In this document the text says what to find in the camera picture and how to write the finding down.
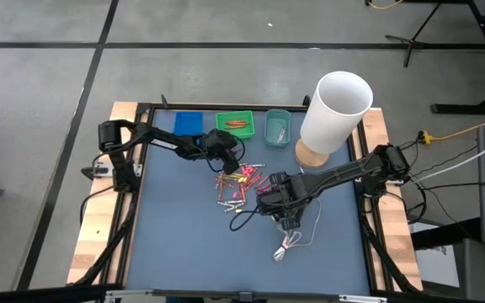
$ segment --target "plug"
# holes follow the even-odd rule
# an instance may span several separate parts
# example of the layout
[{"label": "plug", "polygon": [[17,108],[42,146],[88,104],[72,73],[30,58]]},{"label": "plug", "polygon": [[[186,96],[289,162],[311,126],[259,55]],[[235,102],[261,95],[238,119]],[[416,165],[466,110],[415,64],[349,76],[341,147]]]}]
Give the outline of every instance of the plug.
[{"label": "plug", "polygon": [[427,130],[421,130],[418,132],[418,138],[423,144],[429,145],[431,143],[432,136],[428,134]]}]

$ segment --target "wooden frame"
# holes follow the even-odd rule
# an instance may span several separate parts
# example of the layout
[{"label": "wooden frame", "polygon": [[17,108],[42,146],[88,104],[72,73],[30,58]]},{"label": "wooden frame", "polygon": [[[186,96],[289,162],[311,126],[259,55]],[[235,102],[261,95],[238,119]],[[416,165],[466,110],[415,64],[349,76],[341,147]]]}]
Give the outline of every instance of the wooden frame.
[{"label": "wooden frame", "polygon": [[[111,120],[126,119],[134,121],[136,116],[136,110],[138,103],[136,102],[115,102],[112,108]],[[144,114],[141,117],[142,121],[147,119],[147,115]],[[372,150],[378,144],[386,144],[388,142],[388,135],[386,133],[385,121],[381,109],[370,109],[364,119],[363,125],[365,127],[365,138],[368,149]],[[359,133],[357,130],[353,132],[355,154],[357,157],[362,156],[362,150],[359,144]],[[123,141],[127,141],[130,138],[130,133],[124,131],[122,133]],[[134,160],[140,154],[141,146],[136,147],[134,152]],[[102,161],[108,161],[107,157],[101,158]],[[105,189],[112,184],[111,178],[99,178],[94,179],[91,187],[91,193],[100,189]],[[401,195],[398,187],[394,185],[387,185],[387,190],[394,194]],[[115,213],[115,201],[117,199],[117,193],[113,190],[109,190],[105,193],[92,197],[85,210],[83,217],[83,224],[80,230],[77,245],[72,259],[72,265],[67,277],[67,282],[75,282],[80,279],[88,270],[88,268],[94,263],[99,254],[104,250],[108,239],[111,222]],[[125,196],[125,203],[121,218],[126,216],[126,210],[130,203],[130,195]],[[418,265],[413,250],[413,244],[409,234],[408,221],[405,216],[405,209],[403,208],[402,201],[396,197],[384,196],[379,203],[379,211],[381,213],[381,224],[384,233],[386,250],[395,261],[400,270],[408,277],[409,282],[418,289],[422,289],[422,282],[419,278]],[[373,225],[373,218],[369,215],[370,223]],[[115,282],[115,272],[119,266],[120,246],[114,253],[112,258],[110,271],[108,274],[108,283]],[[385,275],[383,274],[381,261],[376,252],[372,251],[372,260],[374,271],[376,273],[376,287],[378,290],[385,290]]]}]

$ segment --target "cork coaster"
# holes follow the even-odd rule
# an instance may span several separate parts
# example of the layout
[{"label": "cork coaster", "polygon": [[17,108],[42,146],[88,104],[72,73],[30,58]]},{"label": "cork coaster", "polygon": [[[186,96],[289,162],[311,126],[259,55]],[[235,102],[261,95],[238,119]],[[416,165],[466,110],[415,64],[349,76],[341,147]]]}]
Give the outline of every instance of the cork coaster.
[{"label": "cork coaster", "polygon": [[312,151],[299,139],[295,145],[295,159],[305,168],[320,168],[327,163],[329,155]]}]

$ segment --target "white cup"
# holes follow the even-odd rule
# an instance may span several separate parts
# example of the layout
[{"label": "white cup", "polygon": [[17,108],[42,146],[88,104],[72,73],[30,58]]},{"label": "white cup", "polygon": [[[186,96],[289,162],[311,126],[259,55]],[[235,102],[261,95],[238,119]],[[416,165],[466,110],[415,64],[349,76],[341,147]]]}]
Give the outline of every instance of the white cup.
[{"label": "white cup", "polygon": [[301,126],[301,139],[314,152],[337,151],[371,106],[373,92],[351,72],[331,72],[319,80]]}]

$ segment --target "gray floor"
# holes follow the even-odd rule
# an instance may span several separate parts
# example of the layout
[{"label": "gray floor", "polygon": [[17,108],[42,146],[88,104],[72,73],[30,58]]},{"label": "gray floor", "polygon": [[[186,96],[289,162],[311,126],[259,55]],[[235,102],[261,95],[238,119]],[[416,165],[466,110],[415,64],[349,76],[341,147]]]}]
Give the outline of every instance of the gray floor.
[{"label": "gray floor", "polygon": [[[109,1],[0,0],[0,40],[96,41]],[[480,2],[485,13],[485,2]],[[410,36],[430,5],[401,4],[376,11],[363,1],[120,0],[109,41],[386,42]],[[463,6],[443,6],[420,36],[429,42],[483,42]],[[92,50],[0,50],[0,290],[14,274],[48,180],[56,165],[83,86]],[[78,208],[90,182],[79,172],[98,153],[97,124],[114,101],[299,104],[325,73],[345,70],[372,87],[391,142],[418,130],[448,134],[485,121],[438,116],[435,102],[474,104],[485,98],[484,52],[416,52],[408,69],[403,52],[375,50],[105,50],[32,287],[63,285],[78,234]],[[474,146],[474,134],[419,148],[414,171]],[[414,150],[408,152],[413,159]],[[471,163],[426,185],[474,181]],[[419,202],[412,186],[409,205]],[[478,215],[477,190],[442,189],[457,220]],[[433,197],[428,219],[449,223]]]}]

